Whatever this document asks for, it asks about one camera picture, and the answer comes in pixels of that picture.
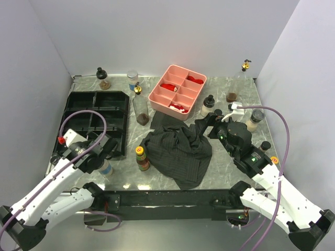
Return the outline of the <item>black cap brown powder bottle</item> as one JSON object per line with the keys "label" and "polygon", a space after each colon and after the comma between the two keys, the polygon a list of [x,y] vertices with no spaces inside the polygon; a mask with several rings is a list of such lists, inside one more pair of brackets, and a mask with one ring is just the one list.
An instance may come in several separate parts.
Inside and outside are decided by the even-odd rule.
{"label": "black cap brown powder bottle", "polygon": [[96,78],[99,81],[99,86],[102,90],[108,90],[111,87],[111,81],[107,72],[101,67],[97,68]]}

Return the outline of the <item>blue label spice jar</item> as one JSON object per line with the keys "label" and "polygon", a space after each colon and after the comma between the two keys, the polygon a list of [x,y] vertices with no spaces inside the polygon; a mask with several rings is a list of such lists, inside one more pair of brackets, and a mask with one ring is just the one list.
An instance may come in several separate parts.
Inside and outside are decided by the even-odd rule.
{"label": "blue label spice jar", "polygon": [[139,83],[138,72],[136,70],[129,70],[127,77],[129,79],[129,88],[131,91],[134,91],[135,86]]}
{"label": "blue label spice jar", "polygon": [[101,167],[98,169],[98,172],[103,175],[103,176],[110,176],[113,173],[113,168],[111,166],[111,164],[109,163],[108,160],[104,160],[103,164],[101,165]]}

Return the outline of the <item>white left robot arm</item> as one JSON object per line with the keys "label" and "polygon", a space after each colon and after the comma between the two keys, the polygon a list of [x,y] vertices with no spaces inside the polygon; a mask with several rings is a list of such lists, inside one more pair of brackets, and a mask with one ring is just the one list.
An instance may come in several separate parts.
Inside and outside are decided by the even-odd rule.
{"label": "white left robot arm", "polygon": [[2,232],[6,232],[22,250],[31,250],[48,230],[84,209],[98,211],[107,207],[108,198],[94,182],[62,201],[56,198],[65,187],[83,174],[98,170],[117,142],[106,134],[89,133],[89,138],[72,129],[59,142],[67,149],[52,171],[26,196],[12,206],[1,206]]}

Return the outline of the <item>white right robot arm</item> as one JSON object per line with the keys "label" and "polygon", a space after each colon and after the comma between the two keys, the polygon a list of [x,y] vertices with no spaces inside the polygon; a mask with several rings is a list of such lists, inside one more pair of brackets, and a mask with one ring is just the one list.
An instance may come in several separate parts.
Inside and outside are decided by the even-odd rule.
{"label": "white right robot arm", "polygon": [[272,199],[239,181],[230,189],[229,202],[234,208],[251,208],[281,227],[299,250],[314,250],[334,223],[334,213],[309,201],[283,175],[271,159],[252,144],[252,134],[242,122],[224,121],[209,113],[195,120],[202,135],[218,139],[232,157],[236,167],[268,192]]}

